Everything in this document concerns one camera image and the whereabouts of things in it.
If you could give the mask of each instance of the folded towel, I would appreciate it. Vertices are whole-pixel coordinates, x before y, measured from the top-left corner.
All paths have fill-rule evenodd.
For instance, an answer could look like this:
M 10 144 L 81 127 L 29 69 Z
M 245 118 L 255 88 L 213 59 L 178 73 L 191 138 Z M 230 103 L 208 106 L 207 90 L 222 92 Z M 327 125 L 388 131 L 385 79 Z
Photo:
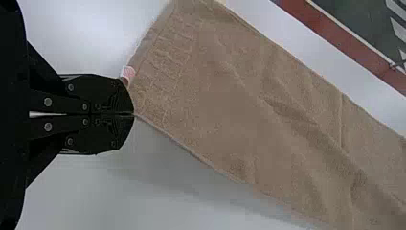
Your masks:
M 332 228 L 405 228 L 405 139 L 219 3 L 174 0 L 129 65 L 137 115 L 234 181 Z

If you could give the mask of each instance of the red stripe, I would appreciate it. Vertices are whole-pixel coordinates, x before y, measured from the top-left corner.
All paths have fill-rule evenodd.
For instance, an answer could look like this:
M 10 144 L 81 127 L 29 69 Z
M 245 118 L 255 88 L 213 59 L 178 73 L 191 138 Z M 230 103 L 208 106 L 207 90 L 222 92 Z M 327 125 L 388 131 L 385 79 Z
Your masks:
M 348 57 L 406 96 L 406 76 L 403 73 L 392 70 L 388 61 L 320 11 L 313 8 L 305 0 L 281 0 L 276 4 Z

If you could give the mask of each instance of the white surface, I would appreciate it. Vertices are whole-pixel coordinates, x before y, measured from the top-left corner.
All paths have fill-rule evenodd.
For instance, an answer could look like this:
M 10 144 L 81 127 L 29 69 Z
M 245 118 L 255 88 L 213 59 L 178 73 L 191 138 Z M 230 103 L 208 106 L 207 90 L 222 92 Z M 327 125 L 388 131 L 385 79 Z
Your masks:
M 117 76 L 166 1 L 19 2 L 29 40 L 59 73 Z M 406 103 L 389 86 L 273 3 L 224 2 L 376 118 L 405 133 Z M 136 122 L 118 152 L 59 156 L 28 189 L 18 229 L 305 228 L 288 223 L 289 218 L 282 207 L 253 199 L 246 186 Z

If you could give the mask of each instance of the screw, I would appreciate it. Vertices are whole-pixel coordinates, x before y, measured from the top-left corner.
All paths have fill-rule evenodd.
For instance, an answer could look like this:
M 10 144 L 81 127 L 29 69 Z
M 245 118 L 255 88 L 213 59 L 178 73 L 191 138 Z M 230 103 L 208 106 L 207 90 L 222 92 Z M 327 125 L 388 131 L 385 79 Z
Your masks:
M 68 84 L 68 90 L 69 91 L 74 91 L 75 90 L 75 86 L 73 84 Z
M 52 99 L 50 99 L 50 98 L 44 99 L 44 104 L 47 107 L 51 107 L 52 106 Z
M 72 137 L 69 137 L 69 138 L 66 140 L 66 144 L 67 144 L 68 146 L 72 146 L 72 145 L 74 144 L 74 139 L 73 139 Z
M 46 123 L 44 126 L 45 131 L 50 132 L 52 130 L 52 124 Z

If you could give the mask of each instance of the beige towel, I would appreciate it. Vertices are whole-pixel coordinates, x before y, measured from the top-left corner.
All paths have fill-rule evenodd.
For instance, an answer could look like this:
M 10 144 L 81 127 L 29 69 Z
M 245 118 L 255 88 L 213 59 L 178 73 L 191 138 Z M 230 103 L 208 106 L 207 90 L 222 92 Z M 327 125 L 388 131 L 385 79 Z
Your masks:
M 406 229 L 405 139 L 215 1 L 173 1 L 130 65 L 136 113 L 219 172 L 332 228 Z

